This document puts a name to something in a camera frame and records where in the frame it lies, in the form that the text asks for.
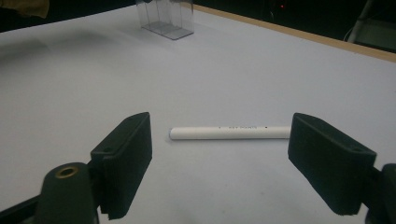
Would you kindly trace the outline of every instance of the transparent container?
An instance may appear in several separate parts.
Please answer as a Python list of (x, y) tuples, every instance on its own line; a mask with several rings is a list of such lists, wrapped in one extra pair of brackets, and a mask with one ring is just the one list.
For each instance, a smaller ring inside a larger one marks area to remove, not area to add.
[(194, 33), (192, 0), (136, 0), (140, 24), (176, 40)]

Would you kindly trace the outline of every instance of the white tube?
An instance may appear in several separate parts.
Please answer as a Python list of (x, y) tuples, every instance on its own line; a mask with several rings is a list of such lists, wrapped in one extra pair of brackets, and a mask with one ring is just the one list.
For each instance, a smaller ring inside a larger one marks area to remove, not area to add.
[(290, 138), (290, 127), (182, 127), (169, 131), (172, 140)]

